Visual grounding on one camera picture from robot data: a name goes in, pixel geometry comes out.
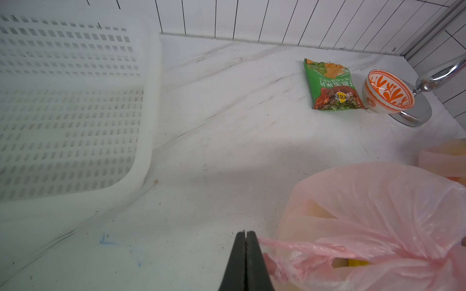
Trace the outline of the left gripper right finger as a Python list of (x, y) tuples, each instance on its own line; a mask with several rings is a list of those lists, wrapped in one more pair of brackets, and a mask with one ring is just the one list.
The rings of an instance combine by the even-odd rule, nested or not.
[(274, 291), (257, 235), (253, 231), (246, 233), (245, 266), (246, 291)]

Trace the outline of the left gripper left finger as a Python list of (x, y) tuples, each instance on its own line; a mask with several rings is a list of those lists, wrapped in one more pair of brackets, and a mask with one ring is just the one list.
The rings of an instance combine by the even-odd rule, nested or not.
[(237, 233), (219, 291), (246, 290), (246, 234)]

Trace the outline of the pink plastic bag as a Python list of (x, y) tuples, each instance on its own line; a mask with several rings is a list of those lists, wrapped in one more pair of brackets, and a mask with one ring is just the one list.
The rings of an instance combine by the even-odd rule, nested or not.
[[(301, 291), (463, 291), (466, 188), (418, 167), (374, 162), (295, 185), (264, 259)], [(334, 269), (336, 258), (370, 265)]]
[(466, 185), (466, 139), (454, 139), (420, 152), (417, 166)]

